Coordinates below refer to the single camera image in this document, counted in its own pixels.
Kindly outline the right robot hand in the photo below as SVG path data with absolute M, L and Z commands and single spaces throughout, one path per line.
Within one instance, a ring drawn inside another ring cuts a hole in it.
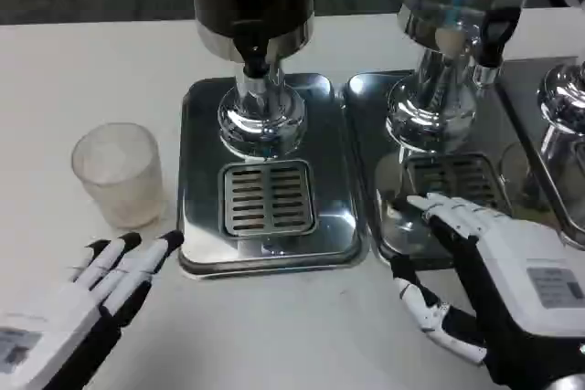
M 583 388 L 584 276 L 559 233 L 460 197 L 406 202 L 451 255 L 473 308 L 442 300 L 397 254 L 393 281 L 420 331 L 508 389 Z

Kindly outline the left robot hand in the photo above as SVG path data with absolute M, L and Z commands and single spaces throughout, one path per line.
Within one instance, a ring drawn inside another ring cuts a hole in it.
M 183 242 L 179 230 L 150 243 L 137 232 L 95 241 L 66 280 L 2 313 L 2 388 L 85 388 Z

